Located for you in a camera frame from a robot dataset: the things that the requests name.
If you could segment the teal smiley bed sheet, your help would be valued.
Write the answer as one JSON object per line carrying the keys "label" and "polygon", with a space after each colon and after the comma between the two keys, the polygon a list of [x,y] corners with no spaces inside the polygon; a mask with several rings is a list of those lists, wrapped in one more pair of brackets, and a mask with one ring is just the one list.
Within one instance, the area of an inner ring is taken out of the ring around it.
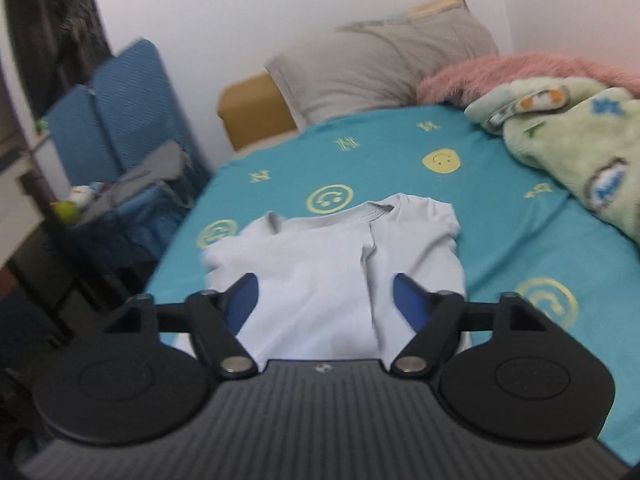
{"label": "teal smiley bed sheet", "polygon": [[320,216],[396,193],[454,207],[475,301],[519,292],[610,370],[601,440],[639,459],[639,251],[548,174],[519,164],[460,110],[379,110],[232,160],[209,182],[149,281],[162,304],[205,285],[203,250],[268,211]]}

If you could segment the grey cloth on chair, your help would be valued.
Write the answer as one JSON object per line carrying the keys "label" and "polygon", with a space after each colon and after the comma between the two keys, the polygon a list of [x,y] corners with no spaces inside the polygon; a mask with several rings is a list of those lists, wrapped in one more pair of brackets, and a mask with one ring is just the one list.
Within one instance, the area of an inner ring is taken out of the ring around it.
{"label": "grey cloth on chair", "polygon": [[179,144],[176,141],[166,141],[90,205],[80,217],[79,223],[86,224],[113,212],[117,206],[140,196],[147,188],[158,188],[181,207],[191,206],[193,193],[190,183],[186,184],[186,197],[182,197],[172,187],[181,182],[191,168],[191,159]]}

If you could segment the green cartoon fleece blanket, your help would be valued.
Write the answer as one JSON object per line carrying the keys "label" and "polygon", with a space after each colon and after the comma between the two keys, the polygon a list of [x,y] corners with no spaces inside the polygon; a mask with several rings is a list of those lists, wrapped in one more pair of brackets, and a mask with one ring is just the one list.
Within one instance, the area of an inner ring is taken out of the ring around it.
{"label": "green cartoon fleece blanket", "polygon": [[464,114],[638,242],[639,99],[629,90],[582,77],[520,79],[500,84]]}

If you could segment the blue folding chair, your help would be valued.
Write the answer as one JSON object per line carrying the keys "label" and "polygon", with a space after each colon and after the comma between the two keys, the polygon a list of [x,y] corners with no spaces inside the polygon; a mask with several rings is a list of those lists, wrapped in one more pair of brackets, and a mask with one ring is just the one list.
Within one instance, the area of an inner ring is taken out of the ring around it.
{"label": "blue folding chair", "polygon": [[103,63],[89,84],[78,84],[59,99],[46,122],[70,185],[102,183],[106,189],[98,198],[166,141],[176,141],[189,155],[192,168],[172,187],[186,197],[190,183],[191,206],[181,207],[158,188],[147,188],[113,212],[86,224],[79,219],[70,228],[73,240],[106,272],[160,260],[210,172],[157,47],[146,39],[130,44]]}

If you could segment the grey pillow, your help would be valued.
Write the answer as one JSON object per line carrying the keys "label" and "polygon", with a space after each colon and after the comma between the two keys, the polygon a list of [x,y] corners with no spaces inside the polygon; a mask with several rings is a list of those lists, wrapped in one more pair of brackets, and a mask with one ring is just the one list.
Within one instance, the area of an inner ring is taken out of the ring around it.
{"label": "grey pillow", "polygon": [[304,130],[366,110],[410,106],[425,77],[497,53],[465,0],[433,0],[299,41],[269,60],[266,71]]}

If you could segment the yellow-brown bed headboard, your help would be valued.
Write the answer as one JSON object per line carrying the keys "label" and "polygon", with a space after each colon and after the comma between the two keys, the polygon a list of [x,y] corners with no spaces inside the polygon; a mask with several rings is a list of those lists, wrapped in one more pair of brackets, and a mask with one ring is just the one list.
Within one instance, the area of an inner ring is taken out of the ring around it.
{"label": "yellow-brown bed headboard", "polygon": [[288,104],[267,72],[224,88],[217,115],[236,152],[297,132]]}

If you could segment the white t-shirt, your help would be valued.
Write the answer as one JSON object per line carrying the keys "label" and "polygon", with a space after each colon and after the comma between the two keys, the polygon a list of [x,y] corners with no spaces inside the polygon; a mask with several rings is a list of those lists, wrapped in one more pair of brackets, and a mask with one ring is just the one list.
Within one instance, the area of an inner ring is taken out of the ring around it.
{"label": "white t-shirt", "polygon": [[207,285],[258,278],[258,303],[239,341],[270,360],[379,359],[390,364],[416,334],[393,300],[397,274],[429,292],[462,294],[454,207],[396,194],[317,218],[265,214],[206,249]]}

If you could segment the white cabinet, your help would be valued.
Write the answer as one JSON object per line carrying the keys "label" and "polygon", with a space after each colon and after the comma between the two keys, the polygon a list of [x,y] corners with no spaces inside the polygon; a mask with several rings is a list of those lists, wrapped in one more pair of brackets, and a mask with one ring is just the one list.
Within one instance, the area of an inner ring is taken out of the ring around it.
{"label": "white cabinet", "polygon": [[1,126],[1,266],[21,248],[43,215],[32,194],[24,188],[24,177],[40,175],[24,139],[16,127]]}

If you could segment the pink fluffy blanket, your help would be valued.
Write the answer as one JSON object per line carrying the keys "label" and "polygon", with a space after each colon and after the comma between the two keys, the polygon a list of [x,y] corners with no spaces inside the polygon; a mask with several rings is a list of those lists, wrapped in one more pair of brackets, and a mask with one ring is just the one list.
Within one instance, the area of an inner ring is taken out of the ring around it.
{"label": "pink fluffy blanket", "polygon": [[537,77],[594,79],[605,87],[620,87],[639,96],[639,74],[603,63],[546,52],[491,55],[449,65],[422,79],[416,89],[420,105],[450,103],[465,108],[500,84]]}

